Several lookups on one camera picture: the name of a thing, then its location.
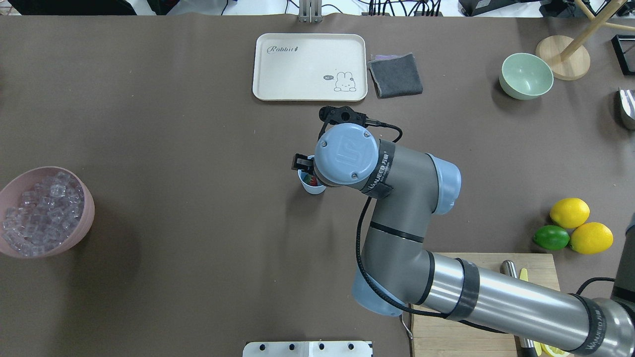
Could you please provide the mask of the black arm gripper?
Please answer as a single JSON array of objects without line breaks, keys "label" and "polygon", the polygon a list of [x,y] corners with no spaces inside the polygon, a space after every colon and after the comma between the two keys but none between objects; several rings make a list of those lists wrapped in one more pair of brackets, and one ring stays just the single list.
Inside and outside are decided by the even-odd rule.
[{"label": "black arm gripper", "polygon": [[[352,123],[362,127],[368,126],[368,116],[364,113],[356,112],[349,106],[343,106],[340,108],[324,106],[319,110],[319,119],[327,125]],[[315,156],[295,154],[292,160],[292,169],[303,172],[315,171]]]}]

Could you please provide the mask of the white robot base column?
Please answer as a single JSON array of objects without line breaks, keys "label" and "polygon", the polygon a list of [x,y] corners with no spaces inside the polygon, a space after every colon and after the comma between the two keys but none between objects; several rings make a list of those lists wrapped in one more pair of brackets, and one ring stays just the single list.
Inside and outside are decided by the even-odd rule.
[{"label": "white robot base column", "polygon": [[243,349],[243,357],[373,357],[368,341],[283,341],[252,342]]}]

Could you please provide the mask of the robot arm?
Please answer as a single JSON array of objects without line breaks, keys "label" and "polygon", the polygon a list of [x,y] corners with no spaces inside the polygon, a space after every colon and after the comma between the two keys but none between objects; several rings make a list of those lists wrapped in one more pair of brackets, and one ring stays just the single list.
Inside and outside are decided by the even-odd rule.
[{"label": "robot arm", "polygon": [[349,186],[375,200],[365,241],[356,237],[352,293],[378,314],[408,312],[511,334],[576,356],[634,355],[634,224],[626,230],[609,299],[565,294],[424,249],[431,217],[454,206],[456,165],[390,140],[368,126],[389,124],[348,106],[325,106],[315,156],[292,168],[327,187]]}]

